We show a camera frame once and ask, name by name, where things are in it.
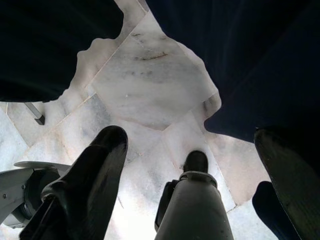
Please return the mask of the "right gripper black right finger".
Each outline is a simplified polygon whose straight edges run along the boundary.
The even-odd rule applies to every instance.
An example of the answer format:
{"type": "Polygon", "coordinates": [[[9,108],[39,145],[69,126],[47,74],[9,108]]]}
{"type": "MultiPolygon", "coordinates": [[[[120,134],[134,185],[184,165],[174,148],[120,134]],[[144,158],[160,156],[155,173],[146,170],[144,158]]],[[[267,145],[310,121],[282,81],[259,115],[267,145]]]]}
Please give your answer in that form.
{"type": "Polygon", "coordinates": [[[302,131],[260,128],[258,155],[276,196],[302,240],[320,238],[320,144],[302,131]]]}

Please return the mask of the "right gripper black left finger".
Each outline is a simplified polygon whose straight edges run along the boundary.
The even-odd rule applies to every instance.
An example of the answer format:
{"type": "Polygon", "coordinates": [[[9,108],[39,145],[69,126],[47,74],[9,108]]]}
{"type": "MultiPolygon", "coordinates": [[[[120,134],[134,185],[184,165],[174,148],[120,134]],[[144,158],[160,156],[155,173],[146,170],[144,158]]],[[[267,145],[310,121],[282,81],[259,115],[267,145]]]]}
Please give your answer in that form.
{"type": "Polygon", "coordinates": [[[103,128],[66,174],[46,185],[42,205],[19,234],[21,240],[102,240],[118,195],[128,136],[103,128]]]}

